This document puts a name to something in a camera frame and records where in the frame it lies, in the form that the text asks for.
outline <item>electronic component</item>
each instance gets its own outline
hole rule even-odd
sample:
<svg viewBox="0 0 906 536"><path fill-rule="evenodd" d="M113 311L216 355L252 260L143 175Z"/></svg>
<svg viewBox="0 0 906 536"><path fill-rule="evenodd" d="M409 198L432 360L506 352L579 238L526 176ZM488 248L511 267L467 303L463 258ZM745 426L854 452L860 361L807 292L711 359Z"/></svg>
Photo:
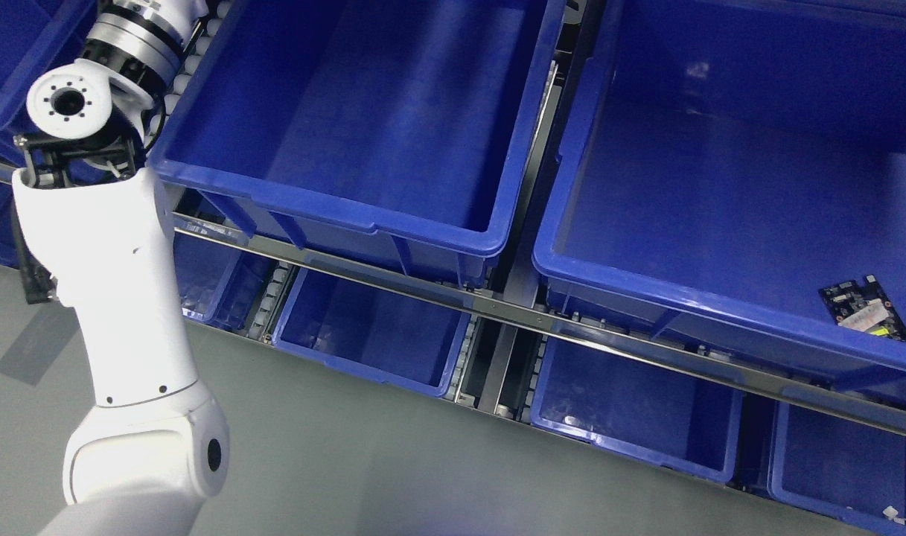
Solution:
<svg viewBox="0 0 906 536"><path fill-rule="evenodd" d="M837 325L906 342L906 326L874 275L862 286L844 281L819 292Z"/></svg>

